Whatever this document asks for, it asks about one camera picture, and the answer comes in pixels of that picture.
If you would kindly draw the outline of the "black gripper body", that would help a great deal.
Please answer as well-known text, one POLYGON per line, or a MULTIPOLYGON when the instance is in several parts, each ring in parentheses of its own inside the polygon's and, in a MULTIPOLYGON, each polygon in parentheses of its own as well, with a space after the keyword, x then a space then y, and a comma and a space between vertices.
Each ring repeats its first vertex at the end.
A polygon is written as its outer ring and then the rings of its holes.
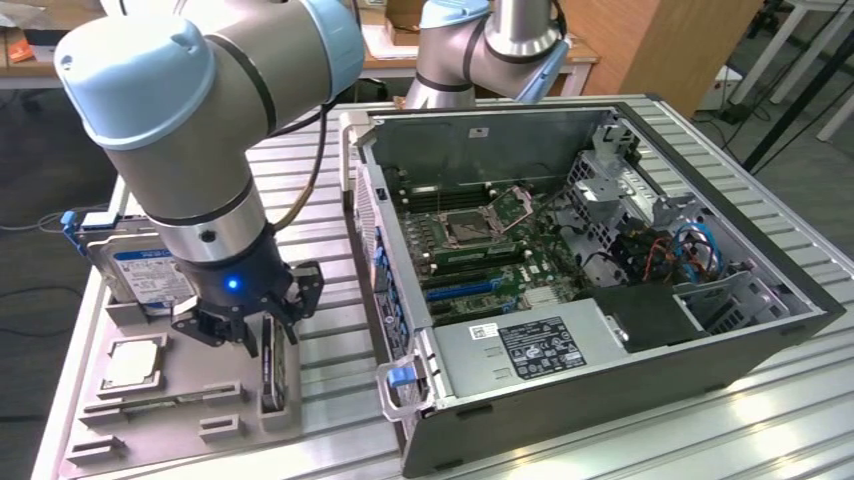
POLYGON ((271 225, 264 226, 258 238, 236 256, 215 262, 183 259, 176 262, 194 287, 198 308, 220 317, 258 313, 266 306, 262 299, 268 295, 283 297, 292 283, 271 225))

